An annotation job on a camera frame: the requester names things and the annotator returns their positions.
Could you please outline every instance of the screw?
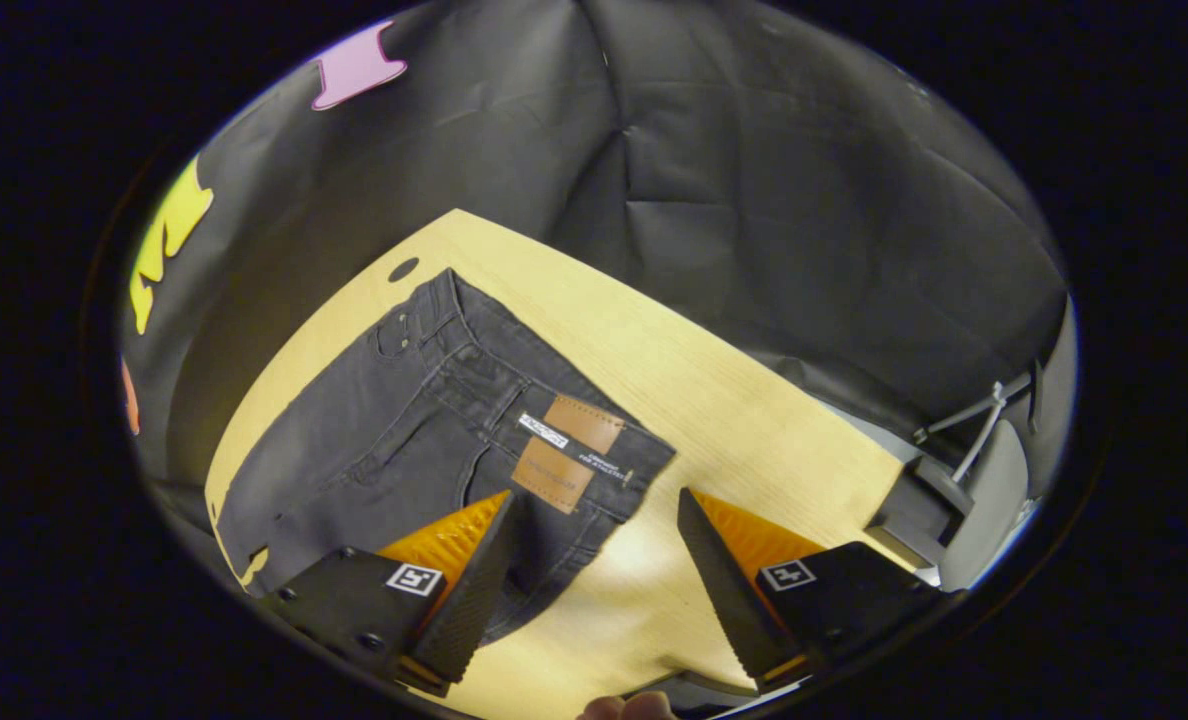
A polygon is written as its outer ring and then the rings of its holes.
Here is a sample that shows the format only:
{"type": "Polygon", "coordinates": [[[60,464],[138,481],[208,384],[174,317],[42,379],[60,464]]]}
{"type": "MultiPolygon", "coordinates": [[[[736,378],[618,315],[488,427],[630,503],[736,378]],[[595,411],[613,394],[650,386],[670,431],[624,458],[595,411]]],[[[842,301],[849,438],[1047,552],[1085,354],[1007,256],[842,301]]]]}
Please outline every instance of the screw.
{"type": "Polygon", "coordinates": [[[385,642],[380,639],[379,634],[364,633],[358,636],[358,644],[367,648],[367,650],[373,652],[380,652],[385,648],[385,642]]]}

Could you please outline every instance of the light wooden surface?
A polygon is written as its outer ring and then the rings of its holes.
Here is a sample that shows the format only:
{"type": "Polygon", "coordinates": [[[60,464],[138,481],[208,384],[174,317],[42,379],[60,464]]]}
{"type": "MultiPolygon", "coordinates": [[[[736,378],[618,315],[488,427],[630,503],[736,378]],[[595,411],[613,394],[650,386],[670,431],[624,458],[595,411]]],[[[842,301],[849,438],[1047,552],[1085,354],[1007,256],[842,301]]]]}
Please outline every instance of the light wooden surface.
{"type": "Polygon", "coordinates": [[[677,455],[638,514],[538,619],[484,648],[442,702],[489,720],[575,716],[690,669],[753,687],[676,529],[691,486],[823,544],[862,541],[901,461],[830,410],[681,315],[556,250],[463,211],[407,238],[333,296],[257,378],[207,478],[223,507],[271,421],[358,334],[451,266],[576,364],[677,455]],[[390,283],[390,270],[419,258],[390,283]]]}

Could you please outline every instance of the human hand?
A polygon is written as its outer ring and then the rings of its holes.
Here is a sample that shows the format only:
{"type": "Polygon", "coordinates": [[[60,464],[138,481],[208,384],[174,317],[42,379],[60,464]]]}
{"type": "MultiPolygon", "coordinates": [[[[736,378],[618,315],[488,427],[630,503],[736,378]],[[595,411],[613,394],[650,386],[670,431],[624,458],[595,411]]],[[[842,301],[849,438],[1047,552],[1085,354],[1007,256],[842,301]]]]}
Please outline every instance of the human hand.
{"type": "Polygon", "coordinates": [[[678,720],[670,710],[665,693],[639,693],[628,702],[620,697],[598,697],[576,715],[576,720],[678,720]]]}

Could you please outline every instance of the black jeans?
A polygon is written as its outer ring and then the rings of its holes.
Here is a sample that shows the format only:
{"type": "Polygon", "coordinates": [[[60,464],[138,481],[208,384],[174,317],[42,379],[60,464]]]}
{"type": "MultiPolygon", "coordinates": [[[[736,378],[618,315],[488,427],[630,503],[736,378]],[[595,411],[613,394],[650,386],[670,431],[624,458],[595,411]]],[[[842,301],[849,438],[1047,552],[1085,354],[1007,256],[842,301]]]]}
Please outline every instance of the black jeans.
{"type": "Polygon", "coordinates": [[[421,284],[303,389],[239,468],[216,528],[247,589],[278,588],[335,548],[380,550],[504,490],[524,532],[484,642],[539,614],[643,501],[672,448],[448,269],[421,284]],[[533,432],[562,393],[625,421],[570,514],[513,484],[533,432]],[[632,470],[626,478],[626,470],[632,470]]]}

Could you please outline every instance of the brown leather label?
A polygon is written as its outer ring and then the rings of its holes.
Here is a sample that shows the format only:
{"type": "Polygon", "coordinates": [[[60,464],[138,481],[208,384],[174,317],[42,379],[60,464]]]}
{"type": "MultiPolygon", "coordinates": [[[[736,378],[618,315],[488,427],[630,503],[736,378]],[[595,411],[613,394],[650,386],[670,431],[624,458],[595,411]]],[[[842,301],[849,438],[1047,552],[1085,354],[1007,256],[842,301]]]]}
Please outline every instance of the brown leather label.
{"type": "Polygon", "coordinates": [[[584,488],[594,479],[594,469],[571,460],[554,446],[556,441],[558,446],[567,446],[560,432],[565,432],[592,450],[607,451],[625,428],[625,419],[575,398],[558,396],[544,416],[544,425],[525,413],[520,422],[531,432],[537,432],[538,437],[527,441],[511,479],[558,511],[570,514],[576,509],[576,501],[584,494],[584,488]]]}

